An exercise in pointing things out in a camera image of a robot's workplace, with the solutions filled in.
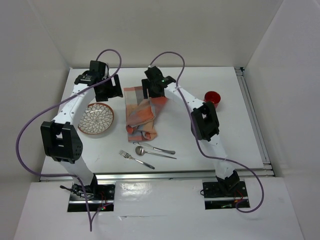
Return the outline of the orange checked cloth placemat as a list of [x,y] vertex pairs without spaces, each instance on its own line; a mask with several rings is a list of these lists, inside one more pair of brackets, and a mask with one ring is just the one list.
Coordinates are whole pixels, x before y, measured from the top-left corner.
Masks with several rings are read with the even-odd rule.
[[125,112],[129,142],[148,142],[157,137],[155,120],[165,107],[166,97],[144,98],[143,87],[125,87]]

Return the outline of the red mug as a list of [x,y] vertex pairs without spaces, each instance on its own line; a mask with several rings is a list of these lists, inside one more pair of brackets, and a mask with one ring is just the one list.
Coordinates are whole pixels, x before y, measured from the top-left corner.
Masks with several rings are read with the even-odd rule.
[[219,103],[221,102],[221,95],[216,91],[208,91],[204,95],[204,101],[205,102],[212,102],[215,109],[219,106]]

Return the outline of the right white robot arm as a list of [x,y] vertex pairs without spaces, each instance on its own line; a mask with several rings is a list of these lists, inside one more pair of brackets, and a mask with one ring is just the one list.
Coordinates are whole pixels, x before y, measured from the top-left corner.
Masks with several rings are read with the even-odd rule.
[[203,153],[214,157],[213,165],[218,190],[223,196],[230,196],[240,178],[235,167],[227,161],[226,151],[219,136],[220,123],[213,103],[193,96],[177,84],[171,76],[163,76],[156,66],[149,66],[141,80],[143,96],[152,100],[166,97],[181,107],[186,107],[191,119],[191,132]]

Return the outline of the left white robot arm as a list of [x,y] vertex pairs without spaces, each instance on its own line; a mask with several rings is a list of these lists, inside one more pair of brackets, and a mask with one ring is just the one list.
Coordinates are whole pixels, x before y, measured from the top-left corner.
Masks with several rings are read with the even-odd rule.
[[109,75],[109,66],[92,60],[89,70],[74,81],[71,100],[68,100],[52,121],[44,121],[40,131],[45,154],[60,163],[73,179],[70,191],[92,200],[99,195],[96,175],[82,157],[83,143],[77,133],[81,117],[92,100],[107,101],[122,97],[119,76]]

